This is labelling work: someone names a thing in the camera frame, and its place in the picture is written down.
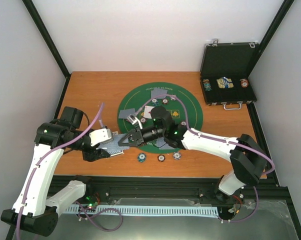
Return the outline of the purple white chip stack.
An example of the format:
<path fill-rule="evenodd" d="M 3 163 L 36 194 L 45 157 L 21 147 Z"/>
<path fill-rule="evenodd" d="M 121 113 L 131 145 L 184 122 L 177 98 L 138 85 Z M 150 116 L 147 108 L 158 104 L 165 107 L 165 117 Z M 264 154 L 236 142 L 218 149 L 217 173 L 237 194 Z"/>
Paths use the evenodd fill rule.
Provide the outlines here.
<path fill-rule="evenodd" d="M 181 157 L 182 157 L 182 154 L 179 152 L 179 151 L 176 151 L 172 154 L 172 157 L 175 159 L 175 160 L 180 160 Z"/>

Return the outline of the grey card deck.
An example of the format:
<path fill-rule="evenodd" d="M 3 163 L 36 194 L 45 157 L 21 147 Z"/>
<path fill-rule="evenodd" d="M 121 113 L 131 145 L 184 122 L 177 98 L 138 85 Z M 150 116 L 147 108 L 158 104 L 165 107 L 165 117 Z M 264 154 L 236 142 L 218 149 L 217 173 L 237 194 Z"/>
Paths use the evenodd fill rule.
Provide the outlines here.
<path fill-rule="evenodd" d="M 118 142 L 124 136 L 125 134 L 114 134 L 112 141 L 109 141 L 107 143 L 100 143 L 97 148 L 105 150 L 111 156 L 123 154 L 125 150 L 128 150 L 130 148 L 129 146 L 119 146 Z"/>

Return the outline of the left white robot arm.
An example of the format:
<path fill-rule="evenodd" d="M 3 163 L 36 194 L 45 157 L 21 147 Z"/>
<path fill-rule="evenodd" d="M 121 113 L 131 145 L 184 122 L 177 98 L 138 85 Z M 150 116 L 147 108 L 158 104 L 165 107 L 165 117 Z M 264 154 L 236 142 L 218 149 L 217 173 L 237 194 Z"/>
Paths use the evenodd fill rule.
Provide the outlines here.
<path fill-rule="evenodd" d="M 55 229 L 58 218 L 75 201 L 90 201 L 95 195 L 91 179 L 77 175 L 63 189 L 52 197 L 48 191 L 57 164 L 65 149 L 80 151 L 84 161 L 94 162 L 108 158 L 110 154 L 99 149 L 101 143 L 111 141 L 112 132 L 102 127 L 93 130 L 100 120 L 100 108 L 92 122 L 83 131 L 79 130 L 84 112 L 65 107 L 60 118 L 41 124 L 34 139 L 32 162 L 22 190 L 12 208 L 1 214 L 1 221 L 15 227 L 16 239 L 21 239 L 21 231 L 35 235 L 49 236 Z"/>

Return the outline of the green blue chip stack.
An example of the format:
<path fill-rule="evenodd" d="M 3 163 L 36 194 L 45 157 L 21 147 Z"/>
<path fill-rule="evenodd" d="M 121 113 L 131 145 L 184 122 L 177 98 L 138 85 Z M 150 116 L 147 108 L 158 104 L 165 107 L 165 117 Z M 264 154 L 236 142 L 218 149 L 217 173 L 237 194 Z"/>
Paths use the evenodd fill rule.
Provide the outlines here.
<path fill-rule="evenodd" d="M 143 163 L 145 162 L 147 159 L 147 156 L 145 153 L 140 153 L 138 156 L 137 156 L 137 161 L 140 162 L 140 163 Z"/>

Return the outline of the red brown chip stack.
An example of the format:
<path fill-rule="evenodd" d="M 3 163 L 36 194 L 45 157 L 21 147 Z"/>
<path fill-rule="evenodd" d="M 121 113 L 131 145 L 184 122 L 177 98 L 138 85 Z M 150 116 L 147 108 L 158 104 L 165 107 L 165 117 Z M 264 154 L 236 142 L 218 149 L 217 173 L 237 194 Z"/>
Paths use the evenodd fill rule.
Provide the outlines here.
<path fill-rule="evenodd" d="M 159 162 L 164 162 L 166 160 L 166 157 L 164 155 L 160 154 L 160 155 L 157 156 L 157 160 Z"/>

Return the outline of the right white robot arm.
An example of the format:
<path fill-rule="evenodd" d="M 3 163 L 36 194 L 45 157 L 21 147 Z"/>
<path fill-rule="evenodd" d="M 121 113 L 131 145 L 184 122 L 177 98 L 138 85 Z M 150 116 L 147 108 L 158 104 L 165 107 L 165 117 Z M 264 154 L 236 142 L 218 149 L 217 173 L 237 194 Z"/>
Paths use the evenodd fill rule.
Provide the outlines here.
<path fill-rule="evenodd" d="M 138 148 L 163 138 L 174 149 L 200 151 L 230 162 L 232 170 L 221 177 L 214 191 L 214 199 L 221 203 L 226 203 L 242 187 L 255 187 L 259 183 L 267 160 L 251 136 L 223 137 L 190 128 L 188 123 L 177 124 L 163 106 L 153 108 L 150 115 L 152 124 L 146 127 L 135 116 L 128 116 L 133 129 L 118 141 L 118 145 Z"/>

